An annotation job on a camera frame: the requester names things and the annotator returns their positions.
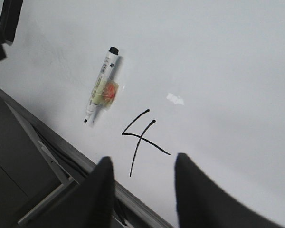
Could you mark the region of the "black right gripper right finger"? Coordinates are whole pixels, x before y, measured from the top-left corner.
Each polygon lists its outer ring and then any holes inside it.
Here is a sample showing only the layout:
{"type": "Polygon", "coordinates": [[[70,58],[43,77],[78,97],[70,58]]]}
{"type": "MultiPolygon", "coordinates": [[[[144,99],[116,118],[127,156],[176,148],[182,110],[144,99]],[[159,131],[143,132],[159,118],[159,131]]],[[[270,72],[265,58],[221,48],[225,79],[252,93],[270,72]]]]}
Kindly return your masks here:
{"type": "Polygon", "coordinates": [[[178,223],[181,228],[281,228],[221,188],[185,153],[174,165],[178,223]]]}

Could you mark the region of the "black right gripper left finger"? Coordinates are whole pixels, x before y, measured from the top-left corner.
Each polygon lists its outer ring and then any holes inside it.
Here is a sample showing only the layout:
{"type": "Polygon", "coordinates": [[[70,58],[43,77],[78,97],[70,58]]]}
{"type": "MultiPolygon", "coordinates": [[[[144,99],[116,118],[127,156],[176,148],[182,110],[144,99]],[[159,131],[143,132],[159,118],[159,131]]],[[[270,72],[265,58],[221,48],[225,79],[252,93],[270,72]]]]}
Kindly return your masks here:
{"type": "Polygon", "coordinates": [[[85,181],[29,228],[109,228],[115,199],[111,158],[103,157],[85,181]]]}

